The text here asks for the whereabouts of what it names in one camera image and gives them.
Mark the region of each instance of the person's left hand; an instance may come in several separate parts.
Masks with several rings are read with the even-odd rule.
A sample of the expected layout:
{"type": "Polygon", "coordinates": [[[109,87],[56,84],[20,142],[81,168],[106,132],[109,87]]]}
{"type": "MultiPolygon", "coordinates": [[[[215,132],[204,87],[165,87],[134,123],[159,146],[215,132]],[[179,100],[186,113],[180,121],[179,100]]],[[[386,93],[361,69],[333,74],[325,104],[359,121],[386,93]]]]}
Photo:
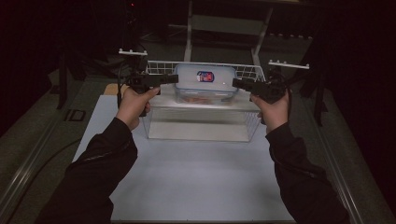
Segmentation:
{"type": "Polygon", "coordinates": [[[160,91],[160,88],[153,88],[143,94],[138,94],[132,88],[125,90],[122,96],[119,112],[116,118],[124,122],[130,130],[139,125],[139,116],[146,110],[149,112],[149,100],[160,91]]]}

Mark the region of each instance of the person's right hand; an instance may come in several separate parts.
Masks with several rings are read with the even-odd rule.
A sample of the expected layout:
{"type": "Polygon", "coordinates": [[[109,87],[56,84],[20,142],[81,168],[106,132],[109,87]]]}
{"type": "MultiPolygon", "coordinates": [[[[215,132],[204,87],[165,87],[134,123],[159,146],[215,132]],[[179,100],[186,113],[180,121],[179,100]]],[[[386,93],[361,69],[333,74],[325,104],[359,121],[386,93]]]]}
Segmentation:
{"type": "Polygon", "coordinates": [[[267,126],[267,133],[288,122],[289,94],[287,91],[281,99],[271,105],[253,94],[250,94],[250,99],[259,107],[261,111],[259,117],[264,119],[267,126]]]}

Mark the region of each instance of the dark background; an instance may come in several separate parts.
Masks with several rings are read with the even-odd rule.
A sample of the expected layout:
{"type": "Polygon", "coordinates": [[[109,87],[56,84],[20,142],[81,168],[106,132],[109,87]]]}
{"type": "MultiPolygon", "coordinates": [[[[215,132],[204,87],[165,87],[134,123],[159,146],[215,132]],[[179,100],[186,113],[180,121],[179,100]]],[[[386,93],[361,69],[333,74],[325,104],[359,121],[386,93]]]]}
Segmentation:
{"type": "MultiPolygon", "coordinates": [[[[148,27],[167,39],[167,23],[185,24],[187,1],[9,1],[0,6],[1,130],[7,129],[50,89],[47,74],[58,67],[60,36],[85,55],[106,60],[148,27]],[[125,14],[128,8],[130,15],[125,14]],[[132,16],[134,30],[125,30],[132,16]]],[[[197,8],[234,17],[261,17],[251,5],[197,8]]],[[[331,8],[276,6],[269,33],[313,36],[305,60],[323,69],[325,85],[353,132],[389,207],[396,214],[393,127],[395,6],[392,2],[332,1],[331,8]]]]}

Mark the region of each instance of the blue and red label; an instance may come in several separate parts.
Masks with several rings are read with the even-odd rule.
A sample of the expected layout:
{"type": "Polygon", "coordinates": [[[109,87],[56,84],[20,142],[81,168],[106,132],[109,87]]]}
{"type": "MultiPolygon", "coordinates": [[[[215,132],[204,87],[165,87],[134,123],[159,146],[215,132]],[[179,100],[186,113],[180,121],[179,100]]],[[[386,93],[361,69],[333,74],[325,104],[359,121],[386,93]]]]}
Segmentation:
{"type": "Polygon", "coordinates": [[[197,79],[200,82],[213,82],[215,80],[215,75],[212,72],[199,71],[197,73],[197,79]]]}

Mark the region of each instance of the black sleeve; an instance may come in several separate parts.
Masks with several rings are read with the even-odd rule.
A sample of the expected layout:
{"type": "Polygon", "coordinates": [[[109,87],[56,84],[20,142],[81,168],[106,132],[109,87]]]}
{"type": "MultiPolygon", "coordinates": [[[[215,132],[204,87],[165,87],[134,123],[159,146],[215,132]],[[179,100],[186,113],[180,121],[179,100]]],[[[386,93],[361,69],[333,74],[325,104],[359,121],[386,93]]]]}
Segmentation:
{"type": "Polygon", "coordinates": [[[64,174],[35,223],[110,223],[109,196],[137,159],[131,131],[114,118],[64,174]]]}
{"type": "Polygon", "coordinates": [[[338,200],[324,169],[308,160],[304,140],[292,135],[289,124],[271,131],[266,138],[282,201],[295,221],[349,223],[347,210],[338,200]]]}

